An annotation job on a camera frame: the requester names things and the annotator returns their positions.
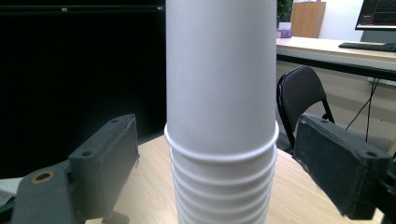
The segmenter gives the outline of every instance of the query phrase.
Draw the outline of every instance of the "chair backrest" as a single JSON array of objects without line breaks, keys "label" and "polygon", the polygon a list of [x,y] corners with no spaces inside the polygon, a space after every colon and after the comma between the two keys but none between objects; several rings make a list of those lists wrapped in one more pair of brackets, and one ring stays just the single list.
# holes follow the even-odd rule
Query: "chair backrest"
[{"label": "chair backrest", "polygon": [[322,102],[325,116],[334,122],[327,103],[327,96],[315,71],[306,65],[283,75],[277,82],[276,104],[282,119],[291,148],[294,147],[294,131],[297,121],[306,109],[317,102]]}]

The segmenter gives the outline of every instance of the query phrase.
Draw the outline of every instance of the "wall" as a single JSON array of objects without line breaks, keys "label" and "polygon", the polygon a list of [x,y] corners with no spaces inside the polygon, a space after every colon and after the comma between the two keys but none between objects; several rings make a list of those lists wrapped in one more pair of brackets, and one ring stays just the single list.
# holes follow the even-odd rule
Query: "wall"
[{"label": "wall", "polygon": [[362,31],[355,31],[363,0],[327,0],[320,30],[321,39],[360,41]]}]

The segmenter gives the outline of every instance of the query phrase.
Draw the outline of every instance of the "keyboard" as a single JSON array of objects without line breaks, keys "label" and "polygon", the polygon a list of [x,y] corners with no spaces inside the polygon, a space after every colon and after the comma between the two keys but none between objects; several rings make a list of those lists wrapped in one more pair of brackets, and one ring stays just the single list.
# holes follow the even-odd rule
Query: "keyboard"
[{"label": "keyboard", "polygon": [[396,52],[396,44],[384,44],[384,45],[374,45],[374,44],[361,44],[361,43],[342,43],[338,47],[344,49],[367,49],[385,52]]}]

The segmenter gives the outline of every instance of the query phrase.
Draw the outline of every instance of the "wooden table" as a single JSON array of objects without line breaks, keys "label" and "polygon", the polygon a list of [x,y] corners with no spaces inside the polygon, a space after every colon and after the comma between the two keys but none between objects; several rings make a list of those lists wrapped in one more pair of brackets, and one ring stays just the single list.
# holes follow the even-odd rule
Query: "wooden table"
[{"label": "wooden table", "polygon": [[276,39],[276,58],[365,77],[396,81],[396,53],[339,48],[343,40],[293,36]]},{"label": "wooden table", "polygon": [[[140,162],[131,172],[115,210],[131,224],[177,223],[176,199],[170,167],[169,146],[164,136],[139,147]],[[370,221],[341,217],[326,194],[291,156],[281,150],[266,223],[380,223],[377,210]],[[100,223],[101,219],[87,223]]]}]

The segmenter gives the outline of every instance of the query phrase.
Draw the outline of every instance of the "small object on desk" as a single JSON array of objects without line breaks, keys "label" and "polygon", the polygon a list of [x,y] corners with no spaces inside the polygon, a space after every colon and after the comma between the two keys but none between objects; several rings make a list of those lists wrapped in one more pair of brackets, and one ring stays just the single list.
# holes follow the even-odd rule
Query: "small object on desk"
[{"label": "small object on desk", "polygon": [[377,44],[344,42],[340,44],[338,47],[344,49],[366,49],[366,50],[376,50],[376,51],[385,51],[385,52],[396,52],[396,44],[377,45]]},{"label": "small object on desk", "polygon": [[291,38],[293,35],[292,30],[278,30],[277,31],[277,38]]}]

